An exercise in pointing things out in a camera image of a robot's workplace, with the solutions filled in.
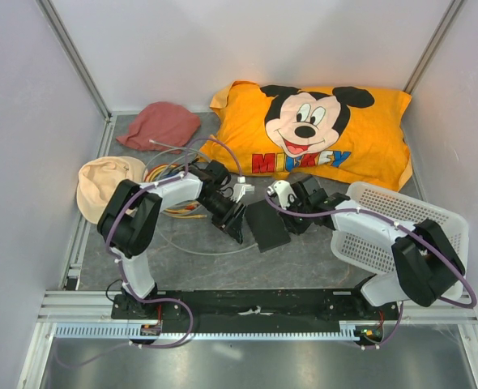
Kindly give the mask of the black network switch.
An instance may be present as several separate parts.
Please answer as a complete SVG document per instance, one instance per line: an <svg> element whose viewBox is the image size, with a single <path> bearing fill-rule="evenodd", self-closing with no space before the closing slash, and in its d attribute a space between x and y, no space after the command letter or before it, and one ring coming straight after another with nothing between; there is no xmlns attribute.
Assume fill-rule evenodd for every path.
<svg viewBox="0 0 478 389"><path fill-rule="evenodd" d="M261 253L291 242L284 222L277 211L265 200L248 205L245 210L245 219Z"/></svg>

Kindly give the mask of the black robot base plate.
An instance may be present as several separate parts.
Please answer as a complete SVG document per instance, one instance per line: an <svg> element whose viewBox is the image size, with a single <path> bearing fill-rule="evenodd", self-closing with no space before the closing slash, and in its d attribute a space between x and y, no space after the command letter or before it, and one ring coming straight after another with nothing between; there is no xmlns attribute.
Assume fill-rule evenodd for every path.
<svg viewBox="0 0 478 389"><path fill-rule="evenodd" d="M188 329L194 316L194 329L232 330L334 330L341 321L378 323L396 320L397 304L370 305L353 289L245 289L245 290L169 290L158 298L174 302L143 304L127 293L115 296L111 318L160 319L174 330Z"/></svg>

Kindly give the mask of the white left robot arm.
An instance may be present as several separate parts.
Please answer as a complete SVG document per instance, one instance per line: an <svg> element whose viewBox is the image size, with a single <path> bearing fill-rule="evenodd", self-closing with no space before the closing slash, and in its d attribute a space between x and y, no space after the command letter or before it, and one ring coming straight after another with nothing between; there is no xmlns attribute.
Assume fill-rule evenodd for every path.
<svg viewBox="0 0 478 389"><path fill-rule="evenodd" d="M97 224L122 275L123 288L132 297L130 310L139 318L150 318L157 310L156 282L148 267L146 250L152 242L161 212L184 202L196 201L211 214L211 222L238 243L243 242L242 198L254 186L240 176L232 194L225 196L229 171L213 160L205 168L188 164L179 173L156 182L121 181Z"/></svg>

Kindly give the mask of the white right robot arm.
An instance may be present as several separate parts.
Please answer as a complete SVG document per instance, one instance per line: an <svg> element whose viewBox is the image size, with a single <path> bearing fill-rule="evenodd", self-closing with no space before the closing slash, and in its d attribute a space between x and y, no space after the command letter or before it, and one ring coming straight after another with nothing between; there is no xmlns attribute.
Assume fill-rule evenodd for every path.
<svg viewBox="0 0 478 389"><path fill-rule="evenodd" d="M459 305L468 241L461 216L365 182L351 184L345 194L327 194L308 176L277 181L268 193L279 200L290 232L302 234L311 224L327 227L333 254L372 272L350 301L358 318L371 318L394 301Z"/></svg>

